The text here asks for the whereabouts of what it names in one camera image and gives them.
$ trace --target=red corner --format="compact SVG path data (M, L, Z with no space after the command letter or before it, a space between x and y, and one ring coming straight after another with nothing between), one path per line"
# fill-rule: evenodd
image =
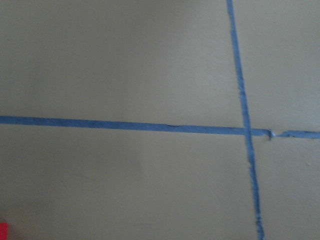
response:
M0 223L0 240L7 240L8 236L8 223Z

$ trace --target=horizontal blue tape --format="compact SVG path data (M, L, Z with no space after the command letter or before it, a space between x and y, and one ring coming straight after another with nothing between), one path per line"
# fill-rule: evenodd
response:
M223 134L223 135L244 135L245 134L245 130L241 127L168 125L168 124L160 124L160 123L98 121L98 120L63 119L63 118L46 118L46 117L29 117L29 116L0 116L0 124L90 128L90 129L122 129L122 130L195 133L195 134ZM272 131L269 129L252 128L251 133L253 136L320 139L320 132L314 132L314 131L291 130L291 131L285 131L279 135L274 136L272 135Z

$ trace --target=red object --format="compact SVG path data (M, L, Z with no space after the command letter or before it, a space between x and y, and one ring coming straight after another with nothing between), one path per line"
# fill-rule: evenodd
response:
M0 223L0 240L7 240L8 237L8 223Z

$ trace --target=vertical blue tape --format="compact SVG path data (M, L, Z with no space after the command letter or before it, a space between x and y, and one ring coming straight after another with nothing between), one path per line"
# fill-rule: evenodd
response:
M247 149L247 156L250 163L250 177L251 177L251 185L252 185L253 203L255 208L256 230L257 230L258 239L264 240L265 232L264 232L262 219L261 219L259 186L258 186L256 162L255 162L255 150L252 142L252 131L251 131L251 125L250 125L248 101L247 101L247 96L245 91L245 81L244 81L242 66L241 66L241 58L240 58L239 43L238 43L237 30L236 30L233 1L226 0L226 3L227 3L227 10L230 18L230 23L231 23L231 40L232 40L235 71L236 71L236 77L237 77L238 88L239 88L239 97L240 97L241 109L242 109L245 143L246 143L246 149Z

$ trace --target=gray surface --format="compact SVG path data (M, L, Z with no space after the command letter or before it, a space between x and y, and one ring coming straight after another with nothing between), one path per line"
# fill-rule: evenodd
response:
M225 0L0 3L0 113L241 127Z
M242 136L0 132L0 213L11 240L256 239Z
M320 1L234 1L254 128L320 131Z
M267 240L320 236L320 139L254 138Z

